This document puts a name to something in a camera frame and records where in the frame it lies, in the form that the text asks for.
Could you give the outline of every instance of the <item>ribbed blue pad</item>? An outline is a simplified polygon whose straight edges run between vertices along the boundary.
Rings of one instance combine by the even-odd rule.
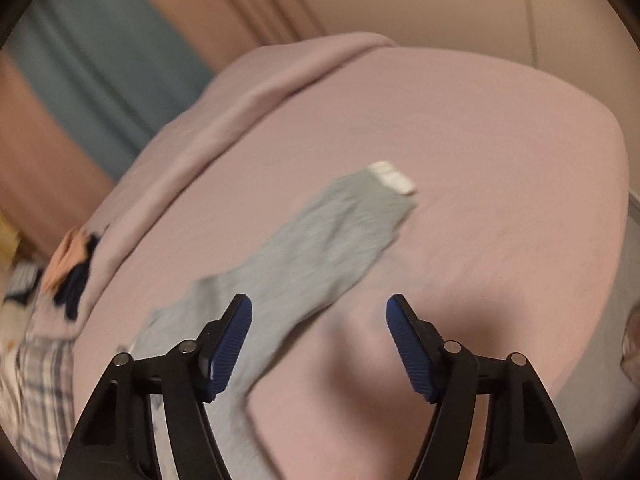
[[[240,349],[251,326],[251,300],[245,297],[226,327],[210,362],[207,390],[213,397],[225,391],[236,366]]]
[[[386,325],[396,342],[412,387],[428,402],[435,402],[437,390],[431,379],[431,360],[414,328],[402,312],[402,308],[393,297],[386,302]]]

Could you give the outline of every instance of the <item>bed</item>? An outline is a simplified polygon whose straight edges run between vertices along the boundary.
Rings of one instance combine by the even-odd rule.
[[[78,322],[43,306],[30,334],[74,341],[76,418],[149,313],[241,264],[333,179],[376,160],[416,183],[417,208],[257,383],[248,409],[265,453],[285,478],[408,475],[431,412],[386,329],[396,292],[475,353],[523,352],[557,395],[620,256],[628,173],[615,117],[532,68],[363,33],[237,60],[89,220],[104,237]],[[481,433],[478,420],[464,478]]]

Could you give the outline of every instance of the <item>mattress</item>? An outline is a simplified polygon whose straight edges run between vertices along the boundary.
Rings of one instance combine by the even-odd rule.
[[[599,102],[530,67],[388,46],[289,95],[171,202],[76,341],[76,417],[151,311],[242,264],[334,178],[377,160],[417,184],[417,208],[366,277],[303,327],[252,391],[248,409],[276,468],[308,480],[409,475],[432,407],[412,391],[386,328],[394,293],[476,354],[526,354],[556,395],[620,256],[620,127]],[[127,186],[137,178],[148,180],[137,171]],[[478,459],[478,412],[461,478]]]

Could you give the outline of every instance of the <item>metal screw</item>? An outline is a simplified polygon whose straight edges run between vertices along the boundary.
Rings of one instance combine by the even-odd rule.
[[[457,341],[445,341],[444,349],[450,354],[457,354],[462,350],[462,346]]]
[[[183,354],[190,354],[196,349],[197,346],[198,344],[193,339],[187,339],[180,343],[180,346],[178,346],[178,350]]]
[[[511,360],[518,366],[524,366],[527,364],[527,358],[517,352],[515,354],[511,354]]]
[[[113,358],[113,364],[116,366],[122,366],[129,362],[129,354],[124,352],[119,353],[116,357]]]

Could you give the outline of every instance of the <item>blue curtain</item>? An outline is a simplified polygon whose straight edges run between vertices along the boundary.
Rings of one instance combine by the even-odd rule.
[[[35,0],[7,45],[60,126],[115,180],[213,77],[148,0]]]

